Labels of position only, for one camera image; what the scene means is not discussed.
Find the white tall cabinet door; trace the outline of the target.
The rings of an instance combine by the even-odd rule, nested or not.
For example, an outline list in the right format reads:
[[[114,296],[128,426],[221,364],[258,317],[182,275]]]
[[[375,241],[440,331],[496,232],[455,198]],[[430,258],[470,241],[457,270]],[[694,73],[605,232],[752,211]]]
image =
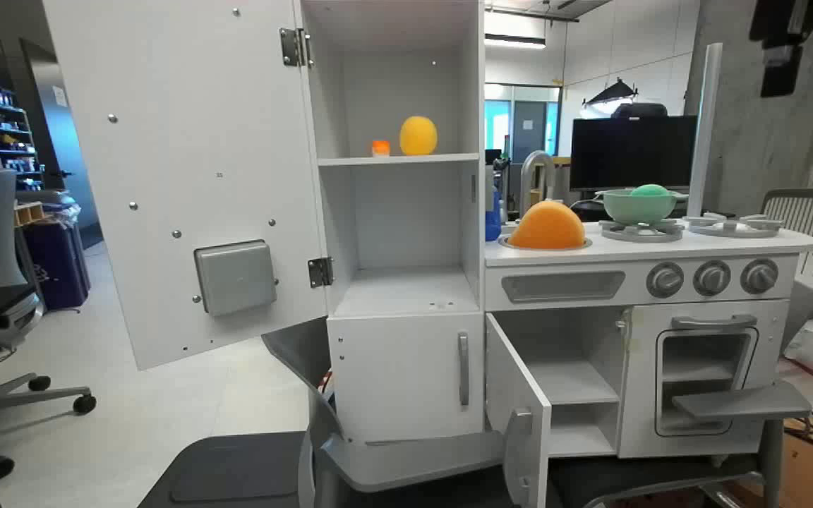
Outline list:
[[[299,0],[42,0],[139,368],[324,314]]]

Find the grey middle stove knob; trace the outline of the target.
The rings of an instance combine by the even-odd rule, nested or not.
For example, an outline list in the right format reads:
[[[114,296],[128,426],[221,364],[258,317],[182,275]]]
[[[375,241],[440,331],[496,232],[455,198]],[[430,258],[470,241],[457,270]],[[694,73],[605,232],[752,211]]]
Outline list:
[[[731,279],[731,270],[725,262],[721,259],[711,259],[711,262],[702,262],[694,275],[694,290],[702,294],[702,296],[717,296],[725,290]]]

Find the mint green bowl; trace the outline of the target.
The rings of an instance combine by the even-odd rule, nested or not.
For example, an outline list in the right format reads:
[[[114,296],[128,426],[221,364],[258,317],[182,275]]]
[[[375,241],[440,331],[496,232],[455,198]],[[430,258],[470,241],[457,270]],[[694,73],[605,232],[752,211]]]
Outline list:
[[[626,190],[602,190],[598,200],[608,211],[609,220],[616,222],[663,222],[673,218],[676,207],[678,207],[678,196],[676,196],[676,207],[646,207],[630,198],[635,187]]]

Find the white lower cabinet door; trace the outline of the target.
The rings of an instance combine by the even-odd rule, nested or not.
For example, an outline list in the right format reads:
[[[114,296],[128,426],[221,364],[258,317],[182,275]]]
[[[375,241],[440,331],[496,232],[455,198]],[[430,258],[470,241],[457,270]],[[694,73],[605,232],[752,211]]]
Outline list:
[[[485,416],[502,438],[502,481],[510,502],[544,508],[551,402],[494,314],[485,317]]]

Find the grey right stove knob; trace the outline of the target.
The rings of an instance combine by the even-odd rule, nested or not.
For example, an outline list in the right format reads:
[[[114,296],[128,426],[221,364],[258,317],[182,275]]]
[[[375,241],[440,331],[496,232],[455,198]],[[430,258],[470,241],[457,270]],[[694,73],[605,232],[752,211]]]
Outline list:
[[[742,268],[739,285],[745,294],[767,294],[779,279],[774,259],[755,259]]]

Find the grey burner grate under bowl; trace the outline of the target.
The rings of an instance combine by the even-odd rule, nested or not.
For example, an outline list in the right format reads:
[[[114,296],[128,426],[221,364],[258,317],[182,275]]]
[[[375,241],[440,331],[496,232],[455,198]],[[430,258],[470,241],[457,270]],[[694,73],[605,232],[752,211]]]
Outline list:
[[[684,237],[684,227],[676,220],[663,222],[616,222],[598,220],[602,237],[623,241],[623,242],[676,242]]]

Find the black computer monitor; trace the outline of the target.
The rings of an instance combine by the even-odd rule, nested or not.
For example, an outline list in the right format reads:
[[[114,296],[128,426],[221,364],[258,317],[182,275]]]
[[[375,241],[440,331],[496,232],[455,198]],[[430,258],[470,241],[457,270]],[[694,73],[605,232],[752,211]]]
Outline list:
[[[575,118],[570,184],[582,190],[687,187],[694,125],[694,115]]]

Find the yellow toy lemon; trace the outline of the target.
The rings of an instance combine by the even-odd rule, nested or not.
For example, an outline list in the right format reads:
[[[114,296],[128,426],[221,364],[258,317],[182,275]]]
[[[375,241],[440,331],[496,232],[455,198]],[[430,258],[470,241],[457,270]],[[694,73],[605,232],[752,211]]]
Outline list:
[[[438,128],[430,115],[409,115],[398,135],[405,156],[433,156],[438,150]]]

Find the grey oven door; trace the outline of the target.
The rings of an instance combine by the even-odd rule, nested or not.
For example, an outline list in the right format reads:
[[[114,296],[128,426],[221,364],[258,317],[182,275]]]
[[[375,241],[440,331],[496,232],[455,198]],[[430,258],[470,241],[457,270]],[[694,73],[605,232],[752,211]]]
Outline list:
[[[779,420],[811,409],[811,402],[786,382],[731,392],[676,395],[676,404],[698,420]]]

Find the small orange toy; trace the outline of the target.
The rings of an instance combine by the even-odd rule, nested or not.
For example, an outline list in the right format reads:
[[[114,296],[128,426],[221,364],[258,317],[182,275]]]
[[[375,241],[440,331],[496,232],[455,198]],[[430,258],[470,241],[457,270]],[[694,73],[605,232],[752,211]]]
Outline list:
[[[389,146],[388,139],[375,139],[375,141],[369,145],[369,156],[372,156],[372,159],[388,159],[389,152],[393,152],[393,146]]]

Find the white toy kitchen unit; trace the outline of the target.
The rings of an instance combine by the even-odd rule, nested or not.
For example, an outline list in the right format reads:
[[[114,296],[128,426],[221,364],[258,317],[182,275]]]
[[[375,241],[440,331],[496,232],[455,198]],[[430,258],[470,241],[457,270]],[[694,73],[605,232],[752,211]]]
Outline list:
[[[623,242],[585,222],[582,249],[485,242],[482,160],[474,141],[438,156],[364,156],[366,132],[405,114],[393,81],[426,79],[447,125],[477,101],[474,0],[303,0],[320,46],[314,104],[333,251],[330,412],[324,448],[364,492],[388,492],[496,465],[502,438],[485,416],[485,317],[510,335],[551,402],[549,492],[560,464],[645,465],[757,452],[776,420],[698,420],[676,395],[779,385],[793,268],[805,237]],[[724,294],[694,290],[721,259]],[[774,259],[767,294],[739,275]],[[654,265],[684,285],[659,299]]]

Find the grey left stove knob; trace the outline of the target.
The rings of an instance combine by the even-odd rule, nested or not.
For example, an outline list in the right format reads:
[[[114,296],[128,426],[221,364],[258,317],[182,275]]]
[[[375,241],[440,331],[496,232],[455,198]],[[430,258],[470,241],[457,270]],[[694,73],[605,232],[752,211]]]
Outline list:
[[[684,285],[684,270],[676,262],[661,262],[646,276],[646,290],[659,299],[676,296]]]

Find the grey toy faucet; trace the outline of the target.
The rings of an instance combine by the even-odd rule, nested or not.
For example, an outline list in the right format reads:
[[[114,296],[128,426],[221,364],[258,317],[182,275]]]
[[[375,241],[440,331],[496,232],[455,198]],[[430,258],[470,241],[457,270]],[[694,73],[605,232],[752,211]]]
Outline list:
[[[557,165],[551,152],[534,150],[525,156],[519,166],[519,211],[529,211],[549,193],[553,169]]]

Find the orange sponge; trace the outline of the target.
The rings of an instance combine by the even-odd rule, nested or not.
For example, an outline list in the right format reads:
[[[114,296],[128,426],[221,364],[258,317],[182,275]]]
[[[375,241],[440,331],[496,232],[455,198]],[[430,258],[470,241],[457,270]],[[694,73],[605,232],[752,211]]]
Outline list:
[[[585,227],[578,215],[560,200],[534,204],[510,235],[513,249],[582,249]]]

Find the grey stove knob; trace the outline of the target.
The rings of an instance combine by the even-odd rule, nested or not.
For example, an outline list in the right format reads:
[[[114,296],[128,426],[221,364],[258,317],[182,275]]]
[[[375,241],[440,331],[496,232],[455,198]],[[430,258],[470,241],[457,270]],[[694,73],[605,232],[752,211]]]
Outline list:
[[[717,296],[725,290],[731,279],[731,270],[725,262],[721,259],[711,259],[711,262],[702,262],[694,275],[694,290],[702,294],[702,296]]]
[[[676,262],[661,262],[646,276],[646,290],[659,299],[676,296],[684,285],[684,270]]]
[[[774,259],[755,259],[742,268],[739,285],[745,294],[767,294],[779,279]]]

